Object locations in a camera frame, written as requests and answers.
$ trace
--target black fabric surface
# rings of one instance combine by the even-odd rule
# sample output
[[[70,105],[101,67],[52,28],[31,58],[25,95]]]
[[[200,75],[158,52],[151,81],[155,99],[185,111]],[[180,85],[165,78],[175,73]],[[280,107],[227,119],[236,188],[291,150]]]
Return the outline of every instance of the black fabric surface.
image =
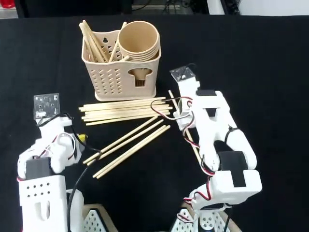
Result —
[[[89,143],[105,147],[144,119],[86,127],[78,107],[95,102],[81,60],[81,17],[0,20],[0,217],[2,231],[21,231],[16,162],[40,132],[33,95],[60,93],[60,107],[75,117]],[[157,96],[172,89],[169,70],[189,62],[207,89],[223,92],[231,114],[258,159],[263,190],[235,207],[233,220],[247,232],[298,231],[308,209],[309,17],[99,16],[85,18],[94,31],[123,21],[146,20],[161,36]],[[168,230],[182,198],[205,182],[175,122],[99,181],[91,175],[123,150],[94,165],[79,189],[85,203],[101,203],[119,231]],[[82,159],[91,155],[85,152]],[[81,164],[64,171],[72,188]]]

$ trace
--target white 3d-printed part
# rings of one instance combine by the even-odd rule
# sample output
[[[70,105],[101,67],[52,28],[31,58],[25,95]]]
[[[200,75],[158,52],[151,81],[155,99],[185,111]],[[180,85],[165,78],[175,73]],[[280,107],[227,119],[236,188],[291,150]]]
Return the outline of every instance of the white 3d-printed part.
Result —
[[[179,213],[189,220],[193,220],[187,209],[182,209]],[[205,231],[223,232],[225,227],[225,222],[218,213],[205,212],[200,215],[198,220],[194,221],[194,224],[184,223],[176,219],[170,232],[198,232],[197,223]]]
[[[193,220],[187,209],[180,210],[179,214],[189,220]],[[193,224],[184,223],[177,218],[170,232],[194,232]]]
[[[216,212],[205,212],[202,213],[198,219],[202,229],[206,231],[211,231],[214,228],[215,232],[223,232],[225,227],[225,222]]]
[[[97,211],[91,209],[84,219],[84,232],[107,232]]]

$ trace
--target red object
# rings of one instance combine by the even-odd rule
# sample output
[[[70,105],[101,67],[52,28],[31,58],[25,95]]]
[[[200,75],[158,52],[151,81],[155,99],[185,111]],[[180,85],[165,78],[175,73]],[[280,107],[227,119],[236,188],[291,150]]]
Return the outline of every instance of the red object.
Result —
[[[15,7],[14,0],[0,0],[0,4],[3,8],[12,8]]]

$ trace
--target stacked paper cups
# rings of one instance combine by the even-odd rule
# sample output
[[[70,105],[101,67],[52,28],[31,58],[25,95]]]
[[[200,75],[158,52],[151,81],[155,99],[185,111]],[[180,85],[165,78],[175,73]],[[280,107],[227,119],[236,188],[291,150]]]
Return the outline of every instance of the stacked paper cups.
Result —
[[[123,27],[118,34],[121,54],[129,56],[128,61],[143,63],[158,56],[160,49],[160,35],[154,25],[135,21]],[[139,68],[132,70],[137,79],[144,81],[149,69]]]

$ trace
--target metal bracket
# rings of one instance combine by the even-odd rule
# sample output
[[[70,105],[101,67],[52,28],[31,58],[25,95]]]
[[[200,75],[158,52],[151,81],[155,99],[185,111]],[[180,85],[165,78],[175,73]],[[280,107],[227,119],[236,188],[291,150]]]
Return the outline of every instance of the metal bracket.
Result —
[[[188,66],[182,66],[180,68],[170,70],[169,72],[176,82],[195,77],[195,74]]]
[[[33,117],[52,117],[60,112],[59,93],[35,95],[33,97]]]

